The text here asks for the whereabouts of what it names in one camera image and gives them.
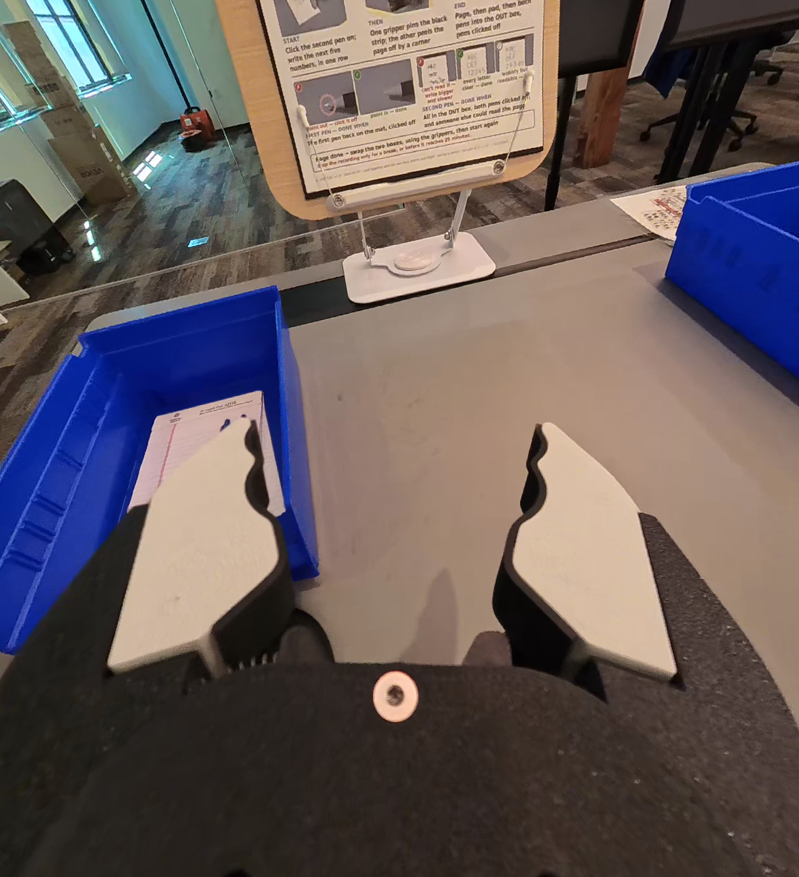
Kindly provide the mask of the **red floor machine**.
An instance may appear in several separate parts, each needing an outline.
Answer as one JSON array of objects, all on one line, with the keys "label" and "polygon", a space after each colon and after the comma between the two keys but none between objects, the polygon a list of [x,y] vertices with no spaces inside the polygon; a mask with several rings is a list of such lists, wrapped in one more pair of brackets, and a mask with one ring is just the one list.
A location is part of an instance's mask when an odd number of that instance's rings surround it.
[{"label": "red floor machine", "polygon": [[216,129],[207,111],[188,105],[179,116],[179,143],[185,152],[200,152],[216,140]]}]

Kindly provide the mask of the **blue plastic bin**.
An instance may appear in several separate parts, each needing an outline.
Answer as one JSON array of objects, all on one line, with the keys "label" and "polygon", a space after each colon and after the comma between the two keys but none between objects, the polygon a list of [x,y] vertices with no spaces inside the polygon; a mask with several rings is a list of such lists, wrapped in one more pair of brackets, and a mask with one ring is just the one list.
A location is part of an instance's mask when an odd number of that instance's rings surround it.
[{"label": "blue plastic bin", "polygon": [[0,652],[117,526],[156,416],[262,391],[295,581],[319,574],[300,371],[275,286],[83,334],[0,466]]},{"label": "blue plastic bin", "polygon": [[665,276],[799,380],[799,161],[690,186]]}]

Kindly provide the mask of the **wooden post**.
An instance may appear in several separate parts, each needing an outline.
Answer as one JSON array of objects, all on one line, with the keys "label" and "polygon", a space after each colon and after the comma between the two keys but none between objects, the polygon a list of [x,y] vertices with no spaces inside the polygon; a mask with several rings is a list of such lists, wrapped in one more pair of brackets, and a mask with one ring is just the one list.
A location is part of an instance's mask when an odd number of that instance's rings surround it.
[{"label": "wooden post", "polygon": [[595,169],[611,160],[630,69],[626,65],[588,75],[578,121],[575,167]]}]

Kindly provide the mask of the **black case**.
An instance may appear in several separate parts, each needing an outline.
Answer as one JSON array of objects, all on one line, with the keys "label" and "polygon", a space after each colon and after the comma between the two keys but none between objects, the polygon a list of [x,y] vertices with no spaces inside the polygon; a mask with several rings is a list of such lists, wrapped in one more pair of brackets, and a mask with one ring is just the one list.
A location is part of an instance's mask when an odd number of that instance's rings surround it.
[{"label": "black case", "polygon": [[27,276],[56,272],[76,251],[31,193],[17,180],[0,181],[0,250]]}]

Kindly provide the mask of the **instruction board on white stand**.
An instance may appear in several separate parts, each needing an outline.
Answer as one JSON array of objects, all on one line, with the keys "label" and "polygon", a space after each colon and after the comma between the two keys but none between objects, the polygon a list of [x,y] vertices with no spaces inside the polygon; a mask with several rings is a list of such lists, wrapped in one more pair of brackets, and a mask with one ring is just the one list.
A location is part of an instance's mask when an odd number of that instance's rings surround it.
[{"label": "instruction board on white stand", "polygon": [[342,263],[352,303],[494,275],[461,224],[473,190],[527,176],[554,142],[558,1],[216,8],[278,204],[357,218],[362,250]]}]

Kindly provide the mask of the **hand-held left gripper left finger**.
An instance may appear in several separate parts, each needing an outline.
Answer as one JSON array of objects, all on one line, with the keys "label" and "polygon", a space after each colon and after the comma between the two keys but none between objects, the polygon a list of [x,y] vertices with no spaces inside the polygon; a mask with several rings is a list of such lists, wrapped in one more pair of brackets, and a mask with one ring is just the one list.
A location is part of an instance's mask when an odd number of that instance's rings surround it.
[{"label": "hand-held left gripper left finger", "polygon": [[273,651],[295,593],[263,462],[257,423],[240,419],[155,491],[109,651],[112,673],[194,654],[218,677]]}]

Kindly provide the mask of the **white printed paper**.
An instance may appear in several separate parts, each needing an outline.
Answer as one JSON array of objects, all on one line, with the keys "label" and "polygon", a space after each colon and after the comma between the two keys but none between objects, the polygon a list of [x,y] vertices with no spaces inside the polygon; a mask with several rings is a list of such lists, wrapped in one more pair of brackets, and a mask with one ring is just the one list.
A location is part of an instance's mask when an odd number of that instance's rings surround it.
[{"label": "white printed paper", "polygon": [[684,184],[671,185],[619,196],[610,199],[610,202],[646,232],[673,246],[677,240],[687,191],[688,187]]}]

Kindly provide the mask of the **white lined notepad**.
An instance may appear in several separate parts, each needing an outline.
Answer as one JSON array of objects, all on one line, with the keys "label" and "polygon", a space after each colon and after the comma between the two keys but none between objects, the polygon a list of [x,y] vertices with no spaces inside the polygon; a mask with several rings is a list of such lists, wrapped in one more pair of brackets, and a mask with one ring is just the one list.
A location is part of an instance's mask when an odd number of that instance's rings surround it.
[{"label": "white lined notepad", "polygon": [[246,412],[250,421],[257,424],[263,452],[263,476],[269,497],[268,510],[277,518],[284,514],[284,495],[263,392],[260,390],[157,417],[152,424],[129,509],[148,503],[172,471],[219,433],[224,420],[229,419],[231,424],[238,422],[241,412]]}]

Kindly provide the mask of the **blue hanging cloth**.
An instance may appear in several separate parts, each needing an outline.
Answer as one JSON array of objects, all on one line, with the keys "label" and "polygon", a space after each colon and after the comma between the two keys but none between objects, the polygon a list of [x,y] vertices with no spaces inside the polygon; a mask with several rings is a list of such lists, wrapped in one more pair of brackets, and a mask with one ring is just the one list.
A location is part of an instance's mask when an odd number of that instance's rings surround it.
[{"label": "blue hanging cloth", "polygon": [[671,52],[656,48],[643,71],[644,82],[666,99],[677,81],[688,75],[686,70],[695,53],[688,48]]}]

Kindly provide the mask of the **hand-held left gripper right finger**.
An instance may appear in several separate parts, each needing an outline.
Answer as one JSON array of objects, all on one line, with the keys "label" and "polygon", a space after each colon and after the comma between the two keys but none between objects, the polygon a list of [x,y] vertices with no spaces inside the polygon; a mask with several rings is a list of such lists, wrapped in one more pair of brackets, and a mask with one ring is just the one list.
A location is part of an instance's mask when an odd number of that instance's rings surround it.
[{"label": "hand-held left gripper right finger", "polygon": [[575,683],[599,664],[675,682],[641,512],[553,423],[534,429],[520,510],[493,588],[515,665]]}]

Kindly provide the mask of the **tall cardboard box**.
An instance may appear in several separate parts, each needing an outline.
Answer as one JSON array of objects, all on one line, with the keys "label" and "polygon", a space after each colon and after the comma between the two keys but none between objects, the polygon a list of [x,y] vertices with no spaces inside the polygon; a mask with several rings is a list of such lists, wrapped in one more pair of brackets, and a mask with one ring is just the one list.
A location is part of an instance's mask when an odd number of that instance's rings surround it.
[{"label": "tall cardboard box", "polygon": [[32,22],[13,21],[0,29],[32,76],[29,91],[42,109],[39,117],[50,134],[49,147],[87,201],[100,206],[136,195],[116,150],[72,82],[50,60]]}]

